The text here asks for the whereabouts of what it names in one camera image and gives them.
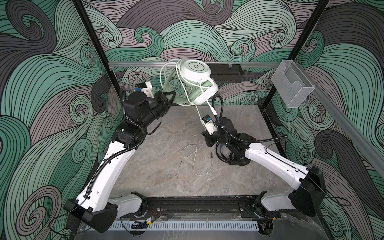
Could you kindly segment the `black headphones with blue band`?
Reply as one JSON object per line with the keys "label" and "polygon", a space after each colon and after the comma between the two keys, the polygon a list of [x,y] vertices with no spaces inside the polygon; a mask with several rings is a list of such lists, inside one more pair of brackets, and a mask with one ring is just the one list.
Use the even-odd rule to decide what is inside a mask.
{"label": "black headphones with blue band", "polygon": [[246,166],[251,162],[250,159],[245,157],[245,153],[246,153],[245,148],[240,148],[239,146],[235,145],[233,149],[229,148],[230,153],[229,153],[228,157],[226,157],[222,153],[222,148],[224,146],[225,145],[221,145],[221,144],[216,144],[216,146],[215,146],[215,153],[216,153],[217,157],[219,158],[219,160],[221,160],[222,162],[224,162],[228,165],[232,165],[232,166],[233,165]]}

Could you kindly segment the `mint green headphones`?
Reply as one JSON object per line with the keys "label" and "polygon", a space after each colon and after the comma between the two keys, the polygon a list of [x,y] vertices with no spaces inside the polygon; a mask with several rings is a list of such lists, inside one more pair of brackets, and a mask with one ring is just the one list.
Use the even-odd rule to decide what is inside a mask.
{"label": "mint green headphones", "polygon": [[165,63],[160,70],[159,80],[164,92],[172,91],[171,77],[176,74],[185,97],[176,96],[174,104],[181,107],[195,107],[199,116],[199,122],[203,128],[211,132],[213,125],[205,123],[199,111],[199,106],[208,104],[210,110],[217,115],[209,99],[218,92],[218,85],[211,77],[211,69],[208,64],[199,60],[173,59]]}

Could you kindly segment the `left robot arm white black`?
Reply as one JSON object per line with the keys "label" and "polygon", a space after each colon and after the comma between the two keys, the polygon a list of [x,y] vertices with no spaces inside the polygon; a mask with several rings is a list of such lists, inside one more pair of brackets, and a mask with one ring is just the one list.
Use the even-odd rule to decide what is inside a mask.
{"label": "left robot arm white black", "polygon": [[116,128],[104,159],[85,189],[67,200],[64,209],[99,233],[106,232],[116,219],[127,214],[145,215],[147,198],[137,192],[112,199],[110,194],[128,160],[144,142],[148,126],[164,117],[171,108],[176,92],[158,91],[150,98],[134,91],[128,96],[120,88],[124,119]]}

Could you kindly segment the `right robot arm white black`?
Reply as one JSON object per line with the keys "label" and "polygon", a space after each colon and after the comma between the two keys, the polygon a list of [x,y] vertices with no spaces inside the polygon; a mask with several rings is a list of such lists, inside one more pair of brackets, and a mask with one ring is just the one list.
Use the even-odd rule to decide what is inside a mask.
{"label": "right robot arm white black", "polygon": [[216,112],[216,99],[224,102],[219,94],[213,96],[209,106],[214,117],[206,115],[202,118],[206,128],[202,135],[207,146],[215,147],[219,160],[228,165],[246,166],[255,162],[289,185],[289,189],[282,193],[262,192],[254,203],[257,215],[297,210],[309,217],[316,216],[327,194],[323,172],[316,166],[307,168],[294,163],[264,146],[264,143],[283,140],[285,136],[256,140],[248,134],[238,133],[231,120]]}

